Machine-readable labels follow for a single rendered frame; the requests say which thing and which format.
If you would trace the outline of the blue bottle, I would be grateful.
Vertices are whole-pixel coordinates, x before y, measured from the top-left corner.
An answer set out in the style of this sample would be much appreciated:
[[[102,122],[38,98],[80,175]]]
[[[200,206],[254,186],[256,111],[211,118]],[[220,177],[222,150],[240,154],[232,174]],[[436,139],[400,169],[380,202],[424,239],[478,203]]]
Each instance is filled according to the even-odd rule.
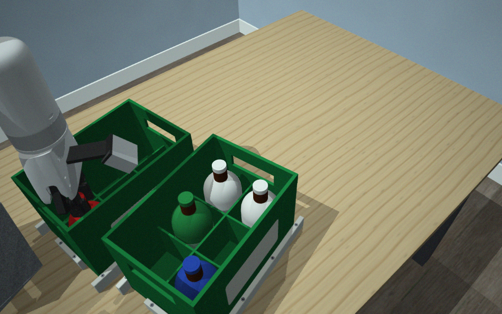
[[[183,267],[176,275],[175,288],[193,300],[216,272],[211,263],[190,255],[184,259]]]

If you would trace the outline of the white bottle with grey band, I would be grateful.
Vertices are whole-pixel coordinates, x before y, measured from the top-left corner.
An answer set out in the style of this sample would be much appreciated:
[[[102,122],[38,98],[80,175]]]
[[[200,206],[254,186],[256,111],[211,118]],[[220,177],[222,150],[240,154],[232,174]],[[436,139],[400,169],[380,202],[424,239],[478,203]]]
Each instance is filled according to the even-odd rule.
[[[253,191],[245,195],[241,204],[242,223],[252,227],[275,197],[276,195],[268,190],[267,181],[254,181]]]

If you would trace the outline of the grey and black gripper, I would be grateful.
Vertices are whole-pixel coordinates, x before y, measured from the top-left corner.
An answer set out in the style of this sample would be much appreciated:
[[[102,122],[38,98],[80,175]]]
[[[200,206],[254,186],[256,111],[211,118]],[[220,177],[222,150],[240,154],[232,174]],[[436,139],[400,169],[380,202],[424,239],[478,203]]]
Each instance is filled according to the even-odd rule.
[[[67,124],[62,137],[52,145],[36,151],[16,151],[30,183],[44,204],[51,204],[53,198],[58,215],[70,212],[72,217],[82,217],[91,209],[85,198],[93,199],[94,194],[85,181],[82,162],[66,163],[69,147],[75,145],[78,144]],[[78,191],[85,198],[81,198]]]

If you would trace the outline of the green plastic bottle crate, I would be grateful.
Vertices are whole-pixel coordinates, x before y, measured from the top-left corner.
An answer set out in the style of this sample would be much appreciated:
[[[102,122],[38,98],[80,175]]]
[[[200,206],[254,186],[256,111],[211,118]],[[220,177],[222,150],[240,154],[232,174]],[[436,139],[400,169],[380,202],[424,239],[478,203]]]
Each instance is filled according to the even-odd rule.
[[[147,120],[176,142],[149,127]],[[128,174],[101,163],[101,158],[84,161],[81,170],[94,194],[89,201],[100,203],[70,227],[70,212],[58,216],[53,198],[44,204],[24,169],[11,177],[51,231],[97,276],[115,262],[101,238],[194,152],[190,133],[130,98],[73,137],[80,145],[105,140],[111,133],[138,145],[138,166]]]
[[[273,175],[274,182],[235,164],[233,156]],[[204,181],[215,160],[224,160],[242,186],[242,195],[226,213],[204,198]],[[249,227],[242,223],[241,204],[256,180],[267,181],[276,197]],[[298,173],[212,134],[101,240],[131,287],[166,313],[229,314],[294,225],[297,183]],[[205,204],[214,222],[195,249],[175,237],[171,226],[183,191]],[[217,268],[193,301],[175,288],[190,255]]]

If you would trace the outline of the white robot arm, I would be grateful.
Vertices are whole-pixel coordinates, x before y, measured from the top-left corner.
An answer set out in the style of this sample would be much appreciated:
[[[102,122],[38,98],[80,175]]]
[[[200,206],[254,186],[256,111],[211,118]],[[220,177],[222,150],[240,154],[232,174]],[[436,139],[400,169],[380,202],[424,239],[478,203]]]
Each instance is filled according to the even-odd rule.
[[[19,38],[0,37],[0,127],[21,151],[52,145],[67,127],[32,52]],[[103,141],[69,147],[66,163],[100,158],[130,174],[138,165],[137,145],[109,134]]]

